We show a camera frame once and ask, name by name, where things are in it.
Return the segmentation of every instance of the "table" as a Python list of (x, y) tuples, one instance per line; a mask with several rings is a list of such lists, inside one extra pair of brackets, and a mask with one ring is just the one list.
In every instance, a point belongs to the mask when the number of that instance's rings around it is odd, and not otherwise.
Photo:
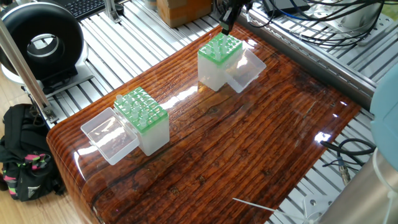
[[(242, 93), (213, 92), (197, 78), (197, 51), (217, 27), (139, 77), (56, 125), (47, 142), (87, 222), (256, 223), (277, 208), (360, 107), (291, 59), (236, 26), (267, 64)], [(115, 166), (80, 126), (143, 87), (170, 115), (170, 142), (150, 157), (138, 149)]]

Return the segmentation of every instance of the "clear plastic box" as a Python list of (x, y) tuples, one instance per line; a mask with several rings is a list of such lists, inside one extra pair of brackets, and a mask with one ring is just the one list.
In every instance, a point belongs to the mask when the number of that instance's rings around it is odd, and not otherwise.
[(139, 145), (137, 135), (126, 127), (112, 108), (106, 108), (80, 129), (111, 165), (115, 165)]
[(228, 83), (242, 92), (266, 68), (250, 46), (229, 35), (218, 34), (198, 51), (198, 79), (218, 91)]
[(111, 165), (137, 146), (150, 156), (170, 141), (169, 114), (141, 87), (118, 95), (114, 110), (106, 108), (81, 130)]

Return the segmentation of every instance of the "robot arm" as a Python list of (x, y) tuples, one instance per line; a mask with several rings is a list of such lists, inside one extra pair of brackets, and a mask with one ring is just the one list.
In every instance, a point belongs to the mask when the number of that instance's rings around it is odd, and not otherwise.
[(222, 33), (228, 35), (231, 32), (235, 21), (241, 13), (243, 6), (249, 6), (252, 0), (229, 0), (227, 11), (220, 18), (220, 25), (223, 28)]

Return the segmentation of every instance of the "clear plastic box lid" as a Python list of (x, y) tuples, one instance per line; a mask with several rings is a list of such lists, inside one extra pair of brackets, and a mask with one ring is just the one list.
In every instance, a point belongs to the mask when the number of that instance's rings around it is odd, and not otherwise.
[(253, 52), (249, 44), (243, 42), (243, 53), (232, 65), (227, 65), (225, 77), (228, 84), (237, 92), (241, 93), (259, 74), (267, 68)]
[(85, 123), (81, 130), (111, 165), (115, 165), (139, 145), (137, 135), (112, 108), (106, 108)]

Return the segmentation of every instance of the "keyboard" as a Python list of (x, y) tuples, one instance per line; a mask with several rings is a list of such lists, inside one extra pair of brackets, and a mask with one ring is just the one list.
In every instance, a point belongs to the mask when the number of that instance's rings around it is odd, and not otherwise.
[(75, 0), (64, 4), (64, 6), (79, 21), (105, 8), (103, 0)]

